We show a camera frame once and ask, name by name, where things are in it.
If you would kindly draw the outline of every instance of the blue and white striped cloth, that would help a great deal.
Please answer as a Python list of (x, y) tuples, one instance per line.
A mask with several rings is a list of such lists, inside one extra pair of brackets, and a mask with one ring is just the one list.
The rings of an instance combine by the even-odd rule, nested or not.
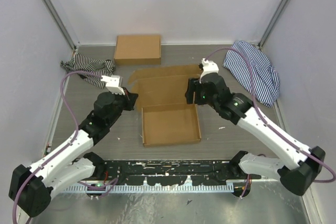
[[(232, 48), (241, 52), (250, 63), (253, 72), (255, 95), (259, 102), (271, 107), (279, 96), (280, 79), (267, 56), (245, 41), (236, 41)], [(230, 70), (237, 81), (251, 93), (251, 80), (246, 63), (241, 56), (229, 50), (223, 67)]]

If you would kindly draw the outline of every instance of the metal corner post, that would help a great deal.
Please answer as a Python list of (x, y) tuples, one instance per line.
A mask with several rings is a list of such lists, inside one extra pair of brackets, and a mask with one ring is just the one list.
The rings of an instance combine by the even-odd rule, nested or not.
[(51, 0), (42, 0), (42, 1), (46, 5), (47, 9), (49, 10), (51, 16), (53, 17), (54, 21), (56, 22), (58, 28), (60, 29), (61, 33), (63, 34), (63, 36), (64, 36), (65, 40), (67, 41), (67, 43), (69, 44), (69, 46), (73, 50), (75, 50), (76, 44), (71, 39), (71, 36), (68, 33), (68, 30), (67, 30), (66, 26), (62, 22), (62, 20), (61, 20), (60, 16), (58, 15), (53, 3), (51, 2)]
[(285, 10), (287, 4), (289, 3), (290, 0), (281, 0), (280, 4), (277, 8), (277, 10), (275, 11), (275, 13), (273, 14), (273, 17), (271, 19), (271, 21), (269, 22), (261, 40), (260, 43), (258, 44), (259, 48), (262, 48), (265, 43), (266, 40), (268, 39), (269, 35), (271, 34), (271, 32), (273, 31), (279, 17), (281, 16), (281, 14), (283, 13), (283, 11)]

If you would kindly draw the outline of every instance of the folded fabric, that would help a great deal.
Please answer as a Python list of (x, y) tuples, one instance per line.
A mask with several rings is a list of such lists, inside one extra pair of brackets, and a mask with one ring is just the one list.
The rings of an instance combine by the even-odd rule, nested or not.
[[(279, 96), (280, 79), (267, 56), (245, 41), (236, 41), (232, 48), (242, 53), (250, 63), (255, 85), (255, 96), (259, 102), (271, 107)], [(246, 63), (236, 52), (229, 50), (223, 67), (230, 70), (237, 81), (251, 93), (251, 79)]]
[[(81, 54), (75, 54), (74, 57), (67, 62), (61, 61), (60, 65), (67, 73), (81, 70), (95, 73), (99, 76), (111, 76), (116, 69), (111, 60), (91, 59)], [(79, 76), (88, 83), (101, 89), (106, 85), (106, 82), (100, 81), (97, 77), (88, 74), (79, 74)]]

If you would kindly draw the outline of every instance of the cardboard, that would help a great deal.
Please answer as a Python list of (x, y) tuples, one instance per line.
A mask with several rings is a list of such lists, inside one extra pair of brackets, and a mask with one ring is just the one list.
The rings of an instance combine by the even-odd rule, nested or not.
[(160, 35), (120, 35), (114, 61), (117, 65), (161, 64)]
[(198, 65), (147, 68), (135, 71), (129, 84), (138, 93), (144, 146), (198, 143), (201, 140), (195, 104), (186, 104), (188, 79), (198, 78)]

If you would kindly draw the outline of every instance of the white wall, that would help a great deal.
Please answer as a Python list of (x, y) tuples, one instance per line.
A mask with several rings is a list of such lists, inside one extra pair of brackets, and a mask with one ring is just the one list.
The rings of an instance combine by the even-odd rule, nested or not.
[(53, 0), (80, 43), (159, 33), (163, 43), (259, 42), (280, 0)]
[(71, 49), (41, 0), (0, 0), (1, 223), (12, 223), (13, 169), (41, 158)]
[[(290, 133), (327, 153), (336, 169), (336, 1), (291, 0), (266, 42), (280, 74), (280, 105)], [(319, 178), (330, 178), (323, 170)], [(325, 223), (335, 223), (336, 183), (314, 184)]]

